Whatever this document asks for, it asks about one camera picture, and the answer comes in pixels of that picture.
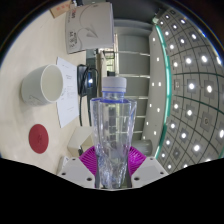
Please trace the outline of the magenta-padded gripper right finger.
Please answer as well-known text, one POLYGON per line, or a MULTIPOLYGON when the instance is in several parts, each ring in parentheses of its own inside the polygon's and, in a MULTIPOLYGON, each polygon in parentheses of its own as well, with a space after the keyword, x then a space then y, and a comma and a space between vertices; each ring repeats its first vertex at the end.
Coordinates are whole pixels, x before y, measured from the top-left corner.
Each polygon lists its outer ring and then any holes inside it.
POLYGON ((168 175, 156 158, 146 157, 134 147, 129 150, 127 168, 127 185, 131 188, 143 187, 168 175))

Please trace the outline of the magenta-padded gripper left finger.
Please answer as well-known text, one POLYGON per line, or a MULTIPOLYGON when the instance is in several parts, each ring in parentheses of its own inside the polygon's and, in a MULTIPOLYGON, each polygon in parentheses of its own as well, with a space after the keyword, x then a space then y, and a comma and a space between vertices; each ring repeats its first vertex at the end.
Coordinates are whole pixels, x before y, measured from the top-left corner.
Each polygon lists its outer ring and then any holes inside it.
POLYGON ((100 180, 95 148, 91 147, 81 156, 68 159, 58 176, 84 188, 98 188, 100 180))

